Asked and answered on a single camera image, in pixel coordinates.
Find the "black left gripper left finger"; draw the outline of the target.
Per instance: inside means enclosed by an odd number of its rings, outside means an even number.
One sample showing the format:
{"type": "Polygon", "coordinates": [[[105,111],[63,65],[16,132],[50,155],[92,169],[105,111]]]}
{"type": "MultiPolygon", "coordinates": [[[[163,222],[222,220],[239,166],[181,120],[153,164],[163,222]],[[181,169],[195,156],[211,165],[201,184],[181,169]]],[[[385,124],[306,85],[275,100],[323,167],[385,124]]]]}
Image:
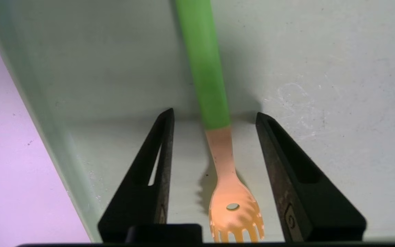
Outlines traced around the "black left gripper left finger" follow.
{"type": "Polygon", "coordinates": [[[98,223],[103,242],[124,242],[133,226],[166,224],[174,126],[172,108],[157,117],[98,223]]]}

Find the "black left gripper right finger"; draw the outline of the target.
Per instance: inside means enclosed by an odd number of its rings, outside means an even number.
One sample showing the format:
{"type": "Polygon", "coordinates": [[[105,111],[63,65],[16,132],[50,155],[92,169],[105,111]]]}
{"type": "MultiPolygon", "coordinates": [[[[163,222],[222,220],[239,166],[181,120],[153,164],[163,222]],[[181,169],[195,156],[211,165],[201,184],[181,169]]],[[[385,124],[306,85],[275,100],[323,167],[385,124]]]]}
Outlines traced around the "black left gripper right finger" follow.
{"type": "Polygon", "coordinates": [[[285,241],[361,241],[359,210],[274,118],[259,112],[255,125],[285,241]]]}

